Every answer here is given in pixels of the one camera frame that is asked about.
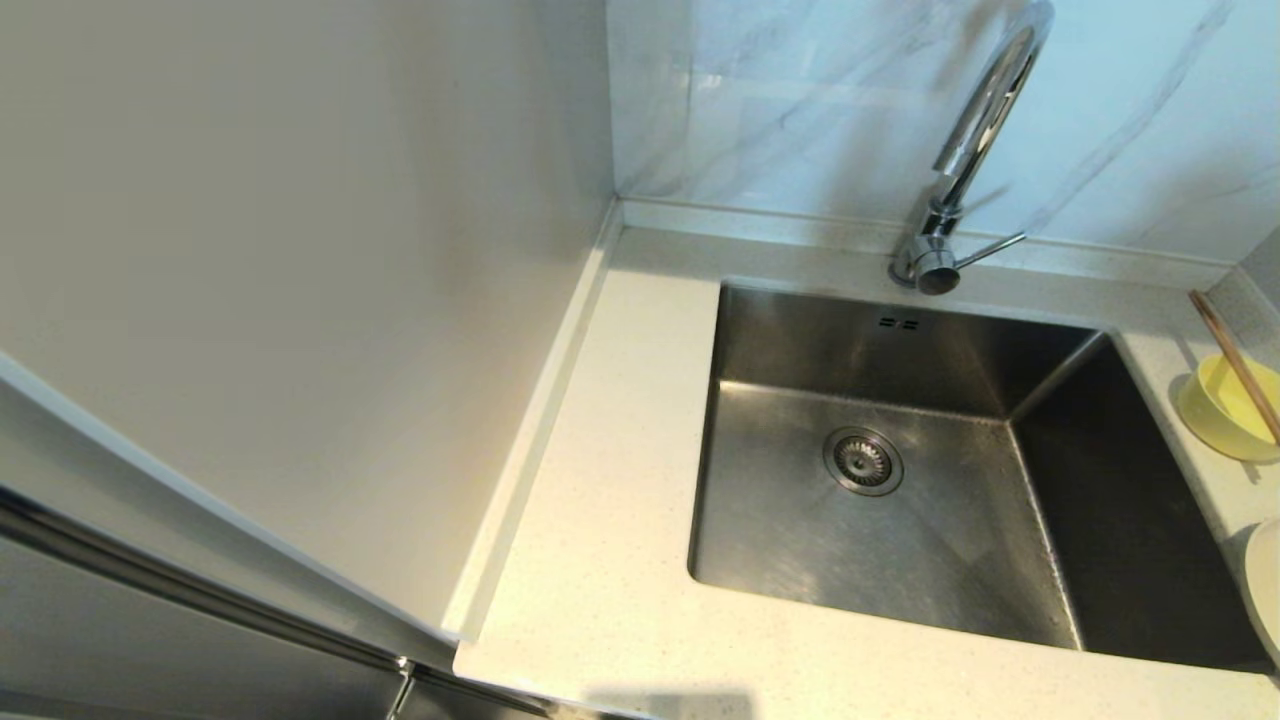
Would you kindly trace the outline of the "chrome faucet lever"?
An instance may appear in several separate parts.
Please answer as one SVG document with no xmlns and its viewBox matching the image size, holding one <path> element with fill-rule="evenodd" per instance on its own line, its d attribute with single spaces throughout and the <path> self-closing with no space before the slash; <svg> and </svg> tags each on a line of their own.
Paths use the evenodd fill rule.
<svg viewBox="0 0 1280 720">
<path fill-rule="evenodd" d="M 1002 238 L 1002 240 L 1000 240 L 997 242 L 989 243 L 989 245 L 987 245 L 987 246 L 977 250 L 974 254 L 969 255 L 968 258 L 964 258 L 963 260 L 957 260 L 956 264 L 955 264 L 955 269 L 959 272 L 959 270 L 961 270 L 964 268 L 968 268 L 968 266 L 970 266 L 973 264 L 980 263 L 980 261 L 986 260 L 987 258 L 991 258 L 992 255 L 996 255 L 997 252 L 1002 252 L 1004 250 L 1010 249 L 1010 247 L 1020 243 L 1027 237 L 1028 237 L 1028 234 L 1025 232 L 1019 232 L 1019 233 L 1015 233 L 1015 234 L 1010 234 L 1009 237 Z"/>
</svg>

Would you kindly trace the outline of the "yellow plastic bowl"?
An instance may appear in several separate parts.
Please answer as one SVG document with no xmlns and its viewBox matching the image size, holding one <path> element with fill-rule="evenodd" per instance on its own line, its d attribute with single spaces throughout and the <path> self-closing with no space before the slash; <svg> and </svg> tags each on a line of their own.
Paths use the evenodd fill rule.
<svg viewBox="0 0 1280 720">
<path fill-rule="evenodd" d="M 1185 427 L 1219 454 L 1244 462 L 1280 462 L 1280 442 L 1225 355 L 1207 356 L 1181 378 L 1175 407 Z"/>
</svg>

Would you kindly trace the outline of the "white plate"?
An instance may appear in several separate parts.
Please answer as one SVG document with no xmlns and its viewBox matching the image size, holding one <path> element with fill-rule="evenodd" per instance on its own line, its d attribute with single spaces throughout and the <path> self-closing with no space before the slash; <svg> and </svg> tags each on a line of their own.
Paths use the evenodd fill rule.
<svg viewBox="0 0 1280 720">
<path fill-rule="evenodd" d="M 1242 570 L 1251 621 L 1280 673 L 1280 518 L 1262 521 L 1251 530 Z"/>
</svg>

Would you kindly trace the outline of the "stainless steel sink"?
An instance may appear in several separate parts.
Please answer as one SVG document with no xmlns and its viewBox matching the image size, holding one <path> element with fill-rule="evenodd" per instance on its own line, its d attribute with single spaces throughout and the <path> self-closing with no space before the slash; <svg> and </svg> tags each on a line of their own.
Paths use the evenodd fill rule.
<svg viewBox="0 0 1280 720">
<path fill-rule="evenodd" d="M 899 450 L 847 492 L 840 427 Z M 923 626 L 1280 675 L 1114 338 L 740 284 L 719 292 L 687 569 Z"/>
</svg>

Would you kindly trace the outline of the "round metal drain strainer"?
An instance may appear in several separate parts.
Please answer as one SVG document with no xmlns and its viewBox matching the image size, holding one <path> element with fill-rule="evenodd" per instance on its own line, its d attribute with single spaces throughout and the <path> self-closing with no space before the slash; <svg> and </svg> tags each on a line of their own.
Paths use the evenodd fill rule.
<svg viewBox="0 0 1280 720">
<path fill-rule="evenodd" d="M 840 487 L 865 497 L 891 495 L 905 478 L 899 450 L 865 427 L 840 427 L 831 432 L 823 443 L 822 460 Z"/>
</svg>

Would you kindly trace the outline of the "white tall cabinet panel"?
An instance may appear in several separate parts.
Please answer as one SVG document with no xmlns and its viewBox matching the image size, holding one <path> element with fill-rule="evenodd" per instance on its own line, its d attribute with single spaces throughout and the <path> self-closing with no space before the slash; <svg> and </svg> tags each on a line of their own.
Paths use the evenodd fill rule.
<svg viewBox="0 0 1280 720">
<path fill-rule="evenodd" d="M 0 382 L 471 638 L 611 141 L 605 0 L 0 0 Z"/>
</svg>

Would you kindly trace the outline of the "grey cabinet front under counter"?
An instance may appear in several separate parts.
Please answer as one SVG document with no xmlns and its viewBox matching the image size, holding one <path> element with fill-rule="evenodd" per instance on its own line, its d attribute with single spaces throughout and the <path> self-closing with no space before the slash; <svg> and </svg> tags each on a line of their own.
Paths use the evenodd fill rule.
<svg viewBox="0 0 1280 720">
<path fill-rule="evenodd" d="M 419 669 L 385 720 L 604 720 L 590 708 Z"/>
</svg>

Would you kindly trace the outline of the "chrome gooseneck faucet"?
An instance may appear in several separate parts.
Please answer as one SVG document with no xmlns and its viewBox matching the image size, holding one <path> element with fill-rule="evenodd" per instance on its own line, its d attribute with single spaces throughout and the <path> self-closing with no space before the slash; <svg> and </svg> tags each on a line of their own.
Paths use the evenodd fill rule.
<svg viewBox="0 0 1280 720">
<path fill-rule="evenodd" d="M 1052 0 L 1030 0 L 1004 32 L 960 111 L 940 155 L 936 179 L 915 229 L 895 250 L 890 278 L 925 296 L 957 288 L 961 270 L 951 236 L 963 219 L 969 188 L 995 146 L 1053 27 Z"/>
</svg>

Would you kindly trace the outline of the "grey steel appliance door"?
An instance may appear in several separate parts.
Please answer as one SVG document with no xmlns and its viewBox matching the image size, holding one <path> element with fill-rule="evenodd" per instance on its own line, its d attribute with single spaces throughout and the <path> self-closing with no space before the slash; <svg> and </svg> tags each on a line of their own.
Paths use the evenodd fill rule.
<svg viewBox="0 0 1280 720">
<path fill-rule="evenodd" d="M 1 720 L 387 720 L 403 687 L 0 539 Z"/>
</svg>

